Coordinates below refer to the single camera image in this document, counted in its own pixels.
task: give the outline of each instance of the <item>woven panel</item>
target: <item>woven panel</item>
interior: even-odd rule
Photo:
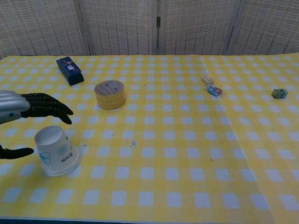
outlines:
[[[232,54],[299,52],[298,0],[247,0]]]
[[[96,55],[152,52],[151,0],[84,0]]]
[[[239,0],[167,0],[165,54],[220,54]]]
[[[85,54],[72,0],[0,1],[0,58]]]

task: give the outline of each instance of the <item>black robotic finger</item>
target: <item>black robotic finger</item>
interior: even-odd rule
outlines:
[[[73,111],[65,105],[60,103],[59,101],[29,101],[31,107],[36,107],[36,106],[46,106],[46,107],[54,107],[56,109],[64,111],[68,115],[73,115]]]
[[[19,148],[16,150],[10,150],[7,148],[2,148],[0,145],[0,159],[7,159],[7,160],[13,160],[18,159],[30,154],[33,154],[34,150],[31,148]]]
[[[67,116],[67,114],[63,110],[55,107],[33,106],[29,110],[21,112],[21,116],[23,118],[54,116],[60,118],[68,125],[71,124],[71,119]]]
[[[27,101],[58,101],[54,97],[46,94],[46,93],[26,93],[21,94]]]

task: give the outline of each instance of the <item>upside-down paper cup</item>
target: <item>upside-down paper cup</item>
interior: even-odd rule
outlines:
[[[42,160],[42,168],[49,176],[67,174],[81,162],[78,149],[59,126],[43,128],[34,140]]]

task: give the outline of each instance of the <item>roll of tape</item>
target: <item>roll of tape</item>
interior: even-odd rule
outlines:
[[[94,87],[94,92],[99,107],[104,110],[119,108],[126,101],[124,85],[120,81],[103,81]]]

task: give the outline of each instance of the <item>yellow checkered tablecloth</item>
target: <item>yellow checkered tablecloth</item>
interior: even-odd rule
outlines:
[[[299,54],[72,56],[85,78],[74,86],[58,58],[4,58],[0,90],[48,93],[74,111],[73,124],[5,123],[1,144],[35,147],[38,130],[59,125],[82,162],[49,177],[37,152],[1,160],[0,216],[298,223]],[[206,91],[202,75],[223,89],[220,97]],[[120,109],[96,105],[93,88],[107,79],[125,85]],[[273,99],[275,88],[286,88],[287,99]]]

